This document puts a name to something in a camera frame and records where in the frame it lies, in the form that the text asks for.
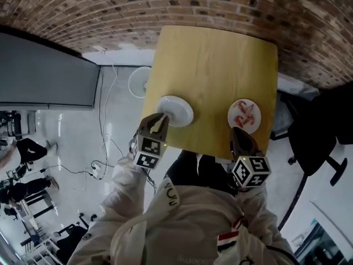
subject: wooden table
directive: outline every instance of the wooden table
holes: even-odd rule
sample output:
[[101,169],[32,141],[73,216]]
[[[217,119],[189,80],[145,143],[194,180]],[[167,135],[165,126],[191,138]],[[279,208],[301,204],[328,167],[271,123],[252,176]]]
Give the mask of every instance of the wooden table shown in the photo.
[[231,159],[227,113],[241,98],[254,101],[261,124],[252,135],[266,152],[277,90],[277,46],[251,36],[193,26],[165,26],[158,40],[142,118],[156,112],[162,96],[186,100],[194,121],[169,127],[167,143]]

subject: gray floor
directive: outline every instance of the gray floor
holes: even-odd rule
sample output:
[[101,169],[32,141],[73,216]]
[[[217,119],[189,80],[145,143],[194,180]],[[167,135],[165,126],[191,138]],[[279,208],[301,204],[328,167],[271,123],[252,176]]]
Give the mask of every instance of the gray floor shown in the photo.
[[[120,67],[118,78],[111,89],[109,100],[104,110],[107,94],[115,74],[111,67],[103,68],[103,87],[101,96],[101,122],[105,122],[104,137],[107,141],[109,164],[114,165],[121,157],[120,151],[128,151],[129,140],[134,135],[143,106],[143,99],[133,97],[127,87],[129,75],[134,68]],[[44,158],[35,162],[35,171],[43,167],[62,164],[72,172],[89,170],[93,160],[104,160],[102,151],[102,136],[99,127],[99,97],[101,79],[98,83],[95,108],[92,111],[59,111],[41,110],[37,113],[37,133],[33,137],[38,143],[45,144],[45,140],[57,141],[58,156]],[[276,115],[282,115],[276,120],[276,128],[285,126],[290,116],[285,116],[285,108],[279,105]],[[166,170],[177,158],[180,150],[169,147],[158,168],[151,173],[151,177],[158,184],[164,177]],[[279,217],[279,222],[287,212],[289,205],[302,179],[302,171],[298,164],[288,165],[287,160],[292,151],[287,139],[271,141],[268,154],[272,175],[268,179],[268,208]],[[64,168],[53,167],[48,170],[60,185],[60,191],[49,190],[56,209],[38,218],[38,223],[47,233],[58,231],[64,226],[78,221],[78,213],[85,213],[90,217],[93,213],[101,215],[100,202],[108,194],[109,179],[112,168],[106,170],[103,180],[96,181],[84,173],[71,174]],[[42,177],[41,173],[29,174],[23,181]],[[153,198],[153,189],[146,187],[145,207]],[[18,253],[23,253],[19,243],[24,240],[23,227],[19,221],[12,221],[5,215],[0,216],[0,230],[13,245]]]

